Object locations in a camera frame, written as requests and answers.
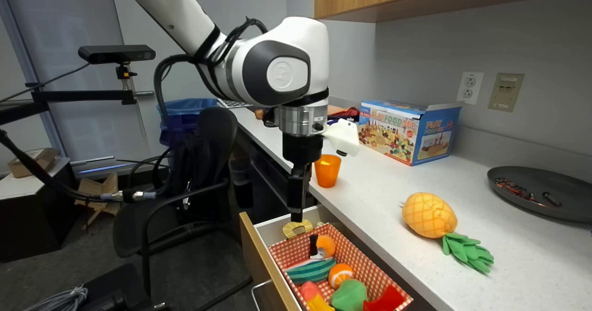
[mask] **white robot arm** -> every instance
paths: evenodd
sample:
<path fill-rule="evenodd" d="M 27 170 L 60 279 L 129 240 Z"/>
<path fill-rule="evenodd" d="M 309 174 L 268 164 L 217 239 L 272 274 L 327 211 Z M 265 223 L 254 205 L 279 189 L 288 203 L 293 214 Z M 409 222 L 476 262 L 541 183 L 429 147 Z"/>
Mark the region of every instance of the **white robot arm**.
<path fill-rule="evenodd" d="M 210 92 L 260 106 L 279 105 L 275 123 L 283 132 L 283 155 L 294 163 L 288 190 L 293 221 L 302 221 L 311 163 L 326 132 L 338 153 L 359 150 L 355 124 L 340 121 L 327 132 L 328 33 L 310 18 L 286 18 L 253 39 L 233 43 L 196 0 L 136 0 L 169 36 L 197 61 Z"/>

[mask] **keyboard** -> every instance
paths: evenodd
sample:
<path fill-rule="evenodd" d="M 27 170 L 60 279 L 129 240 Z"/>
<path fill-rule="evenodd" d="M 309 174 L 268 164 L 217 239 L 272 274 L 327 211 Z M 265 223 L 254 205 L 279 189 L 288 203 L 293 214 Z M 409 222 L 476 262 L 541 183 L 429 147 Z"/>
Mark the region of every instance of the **keyboard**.
<path fill-rule="evenodd" d="M 237 101 L 230 101 L 230 100 L 223 100 L 221 98 L 218 99 L 218 102 L 220 102 L 220 104 L 222 104 L 223 107 L 225 107 L 226 109 L 232 109 L 232 108 L 244 108 L 244 107 L 250 107 L 253 104 L 249 104 L 249 103 L 243 103 L 243 102 L 237 102 Z"/>

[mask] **open drawer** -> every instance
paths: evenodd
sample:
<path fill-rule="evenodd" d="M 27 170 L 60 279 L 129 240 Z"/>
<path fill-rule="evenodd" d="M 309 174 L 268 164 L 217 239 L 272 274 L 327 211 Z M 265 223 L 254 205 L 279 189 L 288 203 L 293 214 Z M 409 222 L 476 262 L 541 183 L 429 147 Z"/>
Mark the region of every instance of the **open drawer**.
<path fill-rule="evenodd" d="M 323 206 L 305 209 L 304 218 L 314 226 L 317 222 L 332 223 L 348 237 L 343 226 Z M 282 228 L 288 222 L 290 222 L 289 214 L 253 225 L 247 213 L 240 214 L 240 234 L 247 268 L 256 285 L 268 282 L 257 288 L 255 292 L 260 311 L 302 310 L 268 249 L 272 244 L 285 239 Z"/>

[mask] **gray tray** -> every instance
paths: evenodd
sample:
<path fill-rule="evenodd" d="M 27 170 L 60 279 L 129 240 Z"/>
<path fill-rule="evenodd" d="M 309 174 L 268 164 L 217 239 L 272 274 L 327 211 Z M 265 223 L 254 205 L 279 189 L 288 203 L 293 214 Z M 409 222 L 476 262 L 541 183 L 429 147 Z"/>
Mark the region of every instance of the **gray tray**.
<path fill-rule="evenodd" d="M 487 178 L 496 193 L 522 208 L 552 218 L 592 222 L 592 184 L 583 180 L 524 166 L 498 166 L 487 172 Z M 497 178 L 508 178 L 526 188 L 543 206 L 502 189 L 495 184 Z M 546 199 L 543 196 L 545 192 L 550 193 L 552 199 L 560 201 L 561 207 L 554 206 Z"/>

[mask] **camera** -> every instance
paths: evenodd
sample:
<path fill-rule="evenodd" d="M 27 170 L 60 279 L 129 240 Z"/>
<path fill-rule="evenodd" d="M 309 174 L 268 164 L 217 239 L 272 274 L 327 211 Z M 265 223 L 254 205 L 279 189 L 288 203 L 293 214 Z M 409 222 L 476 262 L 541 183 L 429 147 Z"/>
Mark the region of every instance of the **camera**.
<path fill-rule="evenodd" d="M 153 60 L 156 58 L 156 52 L 145 44 L 87 45 L 78 49 L 78 56 L 93 65 L 100 63 L 124 65 L 133 61 Z"/>

